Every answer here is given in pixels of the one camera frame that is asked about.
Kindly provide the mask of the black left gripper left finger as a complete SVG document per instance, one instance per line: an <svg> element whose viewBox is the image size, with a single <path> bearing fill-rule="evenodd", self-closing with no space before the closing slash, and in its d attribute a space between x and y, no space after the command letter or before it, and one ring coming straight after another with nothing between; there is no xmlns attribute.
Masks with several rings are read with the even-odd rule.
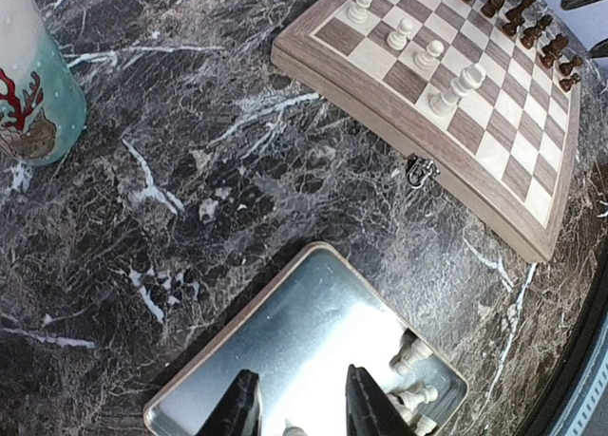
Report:
<svg viewBox="0 0 608 436"><path fill-rule="evenodd" d="M259 435L261 414L259 376L251 370L241 370L196 435Z"/></svg>

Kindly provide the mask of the white chess queen piece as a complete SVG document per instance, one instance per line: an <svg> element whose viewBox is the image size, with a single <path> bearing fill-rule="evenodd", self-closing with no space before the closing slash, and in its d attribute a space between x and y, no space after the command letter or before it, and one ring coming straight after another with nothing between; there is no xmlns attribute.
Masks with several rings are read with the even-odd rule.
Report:
<svg viewBox="0 0 608 436"><path fill-rule="evenodd" d="M479 64L464 67L460 74L453 78L447 89L429 98L431 111L438 116L446 116L458 103L471 92L479 89L486 78L485 68Z"/></svg>

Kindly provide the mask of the white pieces pile in tray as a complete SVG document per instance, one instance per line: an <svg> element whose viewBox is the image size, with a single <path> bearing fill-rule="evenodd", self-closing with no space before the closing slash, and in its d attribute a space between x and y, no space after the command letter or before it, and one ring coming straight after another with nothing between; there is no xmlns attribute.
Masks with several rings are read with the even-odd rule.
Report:
<svg viewBox="0 0 608 436"><path fill-rule="evenodd" d="M282 389L267 435L345 435L347 372L365 369L406 423L438 399L439 386L423 375L435 353L410 330L384 329L333 337L304 362Z"/></svg>

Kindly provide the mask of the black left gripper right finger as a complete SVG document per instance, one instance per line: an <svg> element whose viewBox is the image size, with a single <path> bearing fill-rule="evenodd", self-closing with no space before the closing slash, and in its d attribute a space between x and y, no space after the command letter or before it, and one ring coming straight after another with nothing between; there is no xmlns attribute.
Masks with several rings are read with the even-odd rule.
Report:
<svg viewBox="0 0 608 436"><path fill-rule="evenodd" d="M349 365L345 396L348 435L415 435L365 368Z"/></svg>

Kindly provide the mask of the white floral ceramic mug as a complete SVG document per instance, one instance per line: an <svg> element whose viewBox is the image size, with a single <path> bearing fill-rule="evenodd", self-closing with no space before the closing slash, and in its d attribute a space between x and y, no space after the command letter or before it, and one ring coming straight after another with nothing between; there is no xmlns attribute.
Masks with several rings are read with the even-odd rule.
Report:
<svg viewBox="0 0 608 436"><path fill-rule="evenodd" d="M1 0L1 152L60 160L86 127L86 97L34 0Z"/></svg>

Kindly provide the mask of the silver metal tray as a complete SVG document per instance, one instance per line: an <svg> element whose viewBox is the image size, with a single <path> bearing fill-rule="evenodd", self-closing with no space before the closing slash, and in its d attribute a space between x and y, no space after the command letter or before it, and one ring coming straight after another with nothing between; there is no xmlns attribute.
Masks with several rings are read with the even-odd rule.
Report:
<svg viewBox="0 0 608 436"><path fill-rule="evenodd" d="M259 376L261 433L280 409L282 389L304 362L335 336L384 329L410 330L434 350L423 377L438 399L419 408L408 426L435 435L468 393L465 378L330 244L306 246L145 406L156 435L194 435L241 370Z"/></svg>

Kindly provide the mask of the wooden chessboard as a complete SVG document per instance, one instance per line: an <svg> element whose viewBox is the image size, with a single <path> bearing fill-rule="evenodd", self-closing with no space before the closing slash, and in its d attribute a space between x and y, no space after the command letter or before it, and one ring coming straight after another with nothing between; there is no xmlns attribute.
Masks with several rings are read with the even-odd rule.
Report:
<svg viewBox="0 0 608 436"><path fill-rule="evenodd" d="M319 0L272 62L437 179L529 262L553 255L573 174L580 76L520 0Z"/></svg>

